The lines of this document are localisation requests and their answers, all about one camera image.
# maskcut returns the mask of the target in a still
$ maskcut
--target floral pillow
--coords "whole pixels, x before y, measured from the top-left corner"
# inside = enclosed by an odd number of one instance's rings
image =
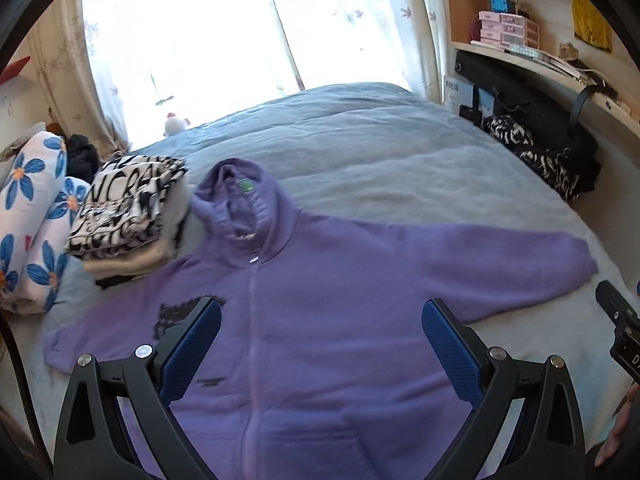
[[[15,157],[0,189],[0,301],[16,297],[27,252],[65,173],[64,142],[49,132],[35,134]]]
[[[56,301],[68,258],[66,239],[89,186],[79,178],[65,178],[62,191],[49,207],[27,254],[26,273],[20,279],[17,299],[12,305],[16,314],[48,312]]]
[[[11,156],[7,160],[0,160],[0,189],[4,187],[6,178],[14,168],[15,157]]]

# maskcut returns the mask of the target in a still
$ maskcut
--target human hand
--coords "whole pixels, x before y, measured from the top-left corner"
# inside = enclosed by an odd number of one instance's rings
[[[640,392],[640,385],[635,383],[632,384],[626,392],[626,402],[618,412],[618,417],[616,418],[616,423],[613,426],[613,429],[596,455],[596,467],[600,467],[618,451],[618,448],[620,447],[620,437],[625,433],[626,427],[629,424],[629,420],[631,419],[631,407],[638,392]]]

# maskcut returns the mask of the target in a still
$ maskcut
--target hoodie sleeve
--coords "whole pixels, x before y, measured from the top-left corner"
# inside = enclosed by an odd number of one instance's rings
[[[408,229],[410,274],[425,301],[441,298],[464,323],[562,296],[598,272],[587,242],[564,232],[465,224]]]
[[[81,319],[48,334],[44,341],[44,362],[70,374],[76,360],[85,353],[100,361],[128,357],[140,341],[138,317],[146,314],[145,283],[127,288],[98,304]]]

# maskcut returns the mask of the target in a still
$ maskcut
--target zebra print bag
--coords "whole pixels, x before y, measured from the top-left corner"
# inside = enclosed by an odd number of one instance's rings
[[[487,117],[482,129],[520,158],[565,202],[572,202],[580,193],[593,190],[600,169],[596,160],[576,161],[569,148],[562,152],[545,149],[534,141],[529,130],[510,115]]]

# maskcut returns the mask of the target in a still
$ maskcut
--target metal screw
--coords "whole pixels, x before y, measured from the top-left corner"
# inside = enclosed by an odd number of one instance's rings
[[[562,368],[564,366],[564,359],[562,359],[559,355],[552,355],[551,364],[555,368]]]
[[[507,358],[507,352],[505,352],[504,348],[500,348],[499,346],[491,348],[489,350],[489,355],[496,361],[504,361]]]
[[[92,359],[91,354],[82,354],[78,358],[78,365],[87,366],[91,362],[91,359]]]
[[[153,351],[154,349],[149,345],[139,346],[138,348],[136,348],[136,357],[144,359],[145,357],[149,357],[151,355],[151,352]]]

